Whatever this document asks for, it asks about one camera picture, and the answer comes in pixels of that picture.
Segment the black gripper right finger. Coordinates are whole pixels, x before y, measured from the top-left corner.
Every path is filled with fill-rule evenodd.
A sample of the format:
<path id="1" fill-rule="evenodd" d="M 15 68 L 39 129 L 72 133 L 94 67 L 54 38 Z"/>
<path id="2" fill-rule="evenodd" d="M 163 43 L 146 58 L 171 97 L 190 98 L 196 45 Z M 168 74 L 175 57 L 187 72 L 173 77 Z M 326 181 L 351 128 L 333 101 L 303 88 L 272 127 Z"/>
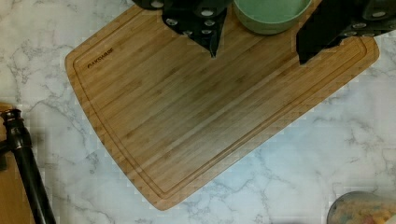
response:
<path id="1" fill-rule="evenodd" d="M 322 0 L 296 35 L 300 64 L 349 37 L 395 30 L 396 0 Z"/>

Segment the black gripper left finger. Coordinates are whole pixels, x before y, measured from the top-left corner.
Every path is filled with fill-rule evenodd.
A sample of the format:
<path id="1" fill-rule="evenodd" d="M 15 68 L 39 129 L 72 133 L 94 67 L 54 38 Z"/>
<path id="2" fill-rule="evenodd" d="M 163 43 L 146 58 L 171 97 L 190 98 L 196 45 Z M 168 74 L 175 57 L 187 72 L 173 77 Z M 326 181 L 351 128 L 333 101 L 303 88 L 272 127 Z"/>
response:
<path id="1" fill-rule="evenodd" d="M 163 23 L 206 49 L 215 58 L 227 8 L 233 0 L 132 0 L 145 10 L 160 10 Z"/>

